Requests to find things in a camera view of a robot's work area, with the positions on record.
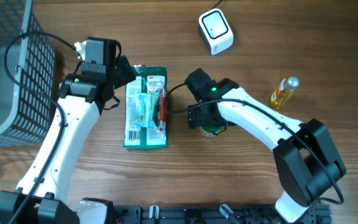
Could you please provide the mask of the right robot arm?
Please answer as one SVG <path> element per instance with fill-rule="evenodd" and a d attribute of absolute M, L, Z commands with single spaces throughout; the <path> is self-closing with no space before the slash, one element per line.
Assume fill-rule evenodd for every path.
<path fill-rule="evenodd" d="M 328 129 L 317 119 L 304 123 L 286 117 L 253 99 L 238 83 L 229 78 L 216 82 L 201 68 L 184 84 L 196 100 L 187 108 L 191 129 L 215 137 L 238 125 L 272 151 L 284 189 L 274 209 L 284 222 L 300 221 L 346 174 Z"/>

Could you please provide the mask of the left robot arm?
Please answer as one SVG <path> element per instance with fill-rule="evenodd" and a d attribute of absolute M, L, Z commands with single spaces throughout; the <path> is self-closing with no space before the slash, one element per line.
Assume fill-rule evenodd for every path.
<path fill-rule="evenodd" d="M 112 201 L 66 204 L 70 180 L 92 127 L 114 91 L 135 80 L 116 40 L 90 37 L 73 73 L 60 83 L 56 113 L 32 167 L 15 191 L 0 191 L 0 223 L 115 223 Z"/>

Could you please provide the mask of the yellow oil bottle silver cap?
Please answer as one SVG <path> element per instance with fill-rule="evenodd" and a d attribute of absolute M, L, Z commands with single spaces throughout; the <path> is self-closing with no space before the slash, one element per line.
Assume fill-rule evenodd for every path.
<path fill-rule="evenodd" d="M 299 84 L 297 77 L 284 78 L 270 97 L 271 107 L 275 110 L 280 109 L 293 96 Z"/>

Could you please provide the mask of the red white tube packet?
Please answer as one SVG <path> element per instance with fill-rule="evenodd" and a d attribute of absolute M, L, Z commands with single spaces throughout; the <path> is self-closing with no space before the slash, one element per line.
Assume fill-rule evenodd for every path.
<path fill-rule="evenodd" d="M 163 131 L 166 129 L 166 111 L 164 109 L 165 98 L 166 98 L 166 88 L 162 88 L 162 92 L 160 94 L 160 117 L 159 117 L 159 130 Z"/>

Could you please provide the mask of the green lid white jar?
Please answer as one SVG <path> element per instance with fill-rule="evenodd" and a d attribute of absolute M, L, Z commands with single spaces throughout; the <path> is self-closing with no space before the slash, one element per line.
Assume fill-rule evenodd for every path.
<path fill-rule="evenodd" d="M 207 138 L 213 138 L 225 130 L 226 130 L 225 127 L 215 127 L 215 126 L 200 127 L 200 133 Z"/>

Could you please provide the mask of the green 3M gloves packet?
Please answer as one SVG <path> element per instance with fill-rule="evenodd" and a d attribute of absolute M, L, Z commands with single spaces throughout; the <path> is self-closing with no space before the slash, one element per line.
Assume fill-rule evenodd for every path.
<path fill-rule="evenodd" d="M 168 146 L 166 98 L 167 68 L 134 65 L 135 80 L 126 85 L 126 149 Z"/>

